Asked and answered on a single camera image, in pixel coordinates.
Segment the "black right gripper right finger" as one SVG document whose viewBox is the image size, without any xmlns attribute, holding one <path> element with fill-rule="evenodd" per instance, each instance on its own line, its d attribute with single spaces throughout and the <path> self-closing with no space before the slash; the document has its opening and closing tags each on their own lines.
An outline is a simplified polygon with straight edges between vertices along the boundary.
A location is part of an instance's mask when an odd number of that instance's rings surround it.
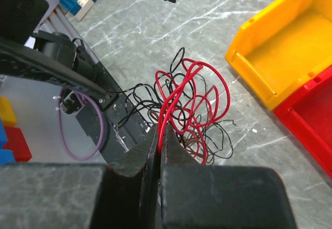
<svg viewBox="0 0 332 229">
<path fill-rule="evenodd" d="M 272 168 L 201 165 L 167 126 L 161 150 L 164 228 L 296 228 L 281 177 Z"/>
</svg>

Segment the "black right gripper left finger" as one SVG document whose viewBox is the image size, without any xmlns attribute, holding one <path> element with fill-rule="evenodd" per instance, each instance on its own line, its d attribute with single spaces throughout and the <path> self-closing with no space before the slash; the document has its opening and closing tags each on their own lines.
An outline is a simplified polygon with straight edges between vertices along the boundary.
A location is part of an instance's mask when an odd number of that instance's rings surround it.
<svg viewBox="0 0 332 229">
<path fill-rule="evenodd" d="M 1 167 L 1 228 L 139 228 L 158 133 L 110 164 L 22 163 Z"/>
</svg>

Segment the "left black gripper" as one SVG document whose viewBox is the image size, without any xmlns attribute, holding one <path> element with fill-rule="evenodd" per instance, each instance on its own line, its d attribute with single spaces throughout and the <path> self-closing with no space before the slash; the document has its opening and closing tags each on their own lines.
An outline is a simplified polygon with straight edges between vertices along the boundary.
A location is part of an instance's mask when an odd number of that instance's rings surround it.
<svg viewBox="0 0 332 229">
<path fill-rule="evenodd" d="M 101 71 L 80 38 L 38 31 L 34 49 L 1 38 L 1 74 L 47 82 L 93 96 L 107 92 L 98 86 Z"/>
</svg>

